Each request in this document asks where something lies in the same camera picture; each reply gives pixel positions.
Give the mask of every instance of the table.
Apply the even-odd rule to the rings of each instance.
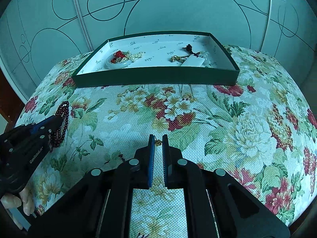
[[[132,158],[149,134],[160,140],[167,134],[184,158],[206,170],[225,169],[286,225],[294,222],[316,196],[316,120],[275,58],[225,48],[241,69],[235,86],[76,89],[70,76],[89,53],[54,66],[17,122],[42,121],[62,101],[70,103],[65,141],[30,179],[36,211],[43,214],[90,169],[110,170]],[[130,237],[186,235],[183,192],[164,187],[158,146],[152,188],[134,190]]]

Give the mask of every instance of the green box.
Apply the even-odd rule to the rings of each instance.
[[[217,61],[212,63],[216,66],[212,64],[205,67],[180,66],[178,62],[172,63],[169,59],[172,55],[183,56],[183,54],[188,54],[185,49],[182,49],[182,46],[185,47],[188,43],[192,45],[193,52],[198,52],[195,47],[209,48],[206,53],[208,53],[208,58],[211,60],[217,58]],[[132,63],[132,66],[135,67],[106,68],[107,58],[110,58],[114,51],[122,50],[120,47],[131,48],[136,53],[146,49],[146,53],[145,56]],[[72,78],[77,87],[152,83],[231,86],[236,84],[239,72],[240,69],[231,55],[211,33],[159,31],[106,40],[83,61],[73,73]]]

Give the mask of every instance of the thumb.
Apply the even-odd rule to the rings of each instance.
[[[1,198],[1,202],[2,205],[4,206],[4,208],[15,208],[15,207],[19,207],[22,205],[21,200],[10,194],[10,193],[6,193],[2,198]]]

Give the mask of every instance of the floral fabric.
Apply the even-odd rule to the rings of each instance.
[[[37,212],[90,169],[116,168],[147,145],[149,134],[167,134],[184,158],[206,170],[225,169],[286,225],[294,222],[316,195],[316,120],[275,58],[225,47],[241,70],[235,86],[76,88],[70,76],[89,53],[58,63],[17,123],[42,121],[69,100],[65,140],[30,180]],[[161,151],[156,147],[152,188],[134,190],[132,238],[187,236],[183,192],[164,187]]]

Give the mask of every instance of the floral tablecloth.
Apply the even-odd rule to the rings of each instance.
[[[132,158],[149,134],[167,134],[184,158],[225,169],[286,225],[294,222],[316,195],[316,120],[275,58],[225,48],[241,69],[235,86],[76,88],[70,76],[89,53],[54,66],[17,122],[42,121],[70,103],[65,141],[30,180],[36,211],[43,214],[90,169]],[[152,188],[134,191],[130,237],[187,237],[183,191],[164,187],[161,146]]]

